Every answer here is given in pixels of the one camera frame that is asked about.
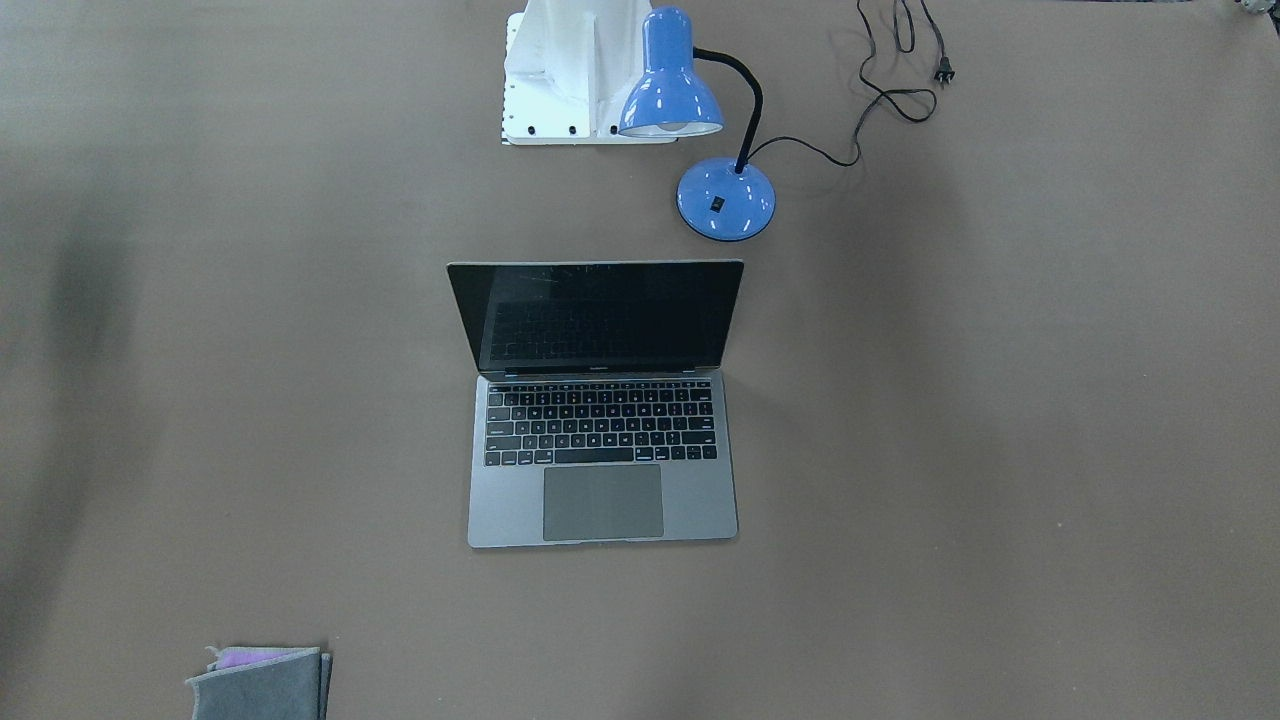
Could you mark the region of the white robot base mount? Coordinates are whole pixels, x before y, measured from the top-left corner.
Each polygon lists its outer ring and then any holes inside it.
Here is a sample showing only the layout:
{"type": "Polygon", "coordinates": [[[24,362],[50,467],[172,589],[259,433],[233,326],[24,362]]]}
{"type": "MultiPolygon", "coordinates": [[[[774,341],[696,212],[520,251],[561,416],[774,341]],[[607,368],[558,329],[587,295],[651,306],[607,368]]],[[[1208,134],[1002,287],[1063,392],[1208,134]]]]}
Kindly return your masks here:
{"type": "Polygon", "coordinates": [[[506,29],[502,141],[511,146],[655,145],[620,132],[643,73],[649,1],[530,1],[506,29]]]}

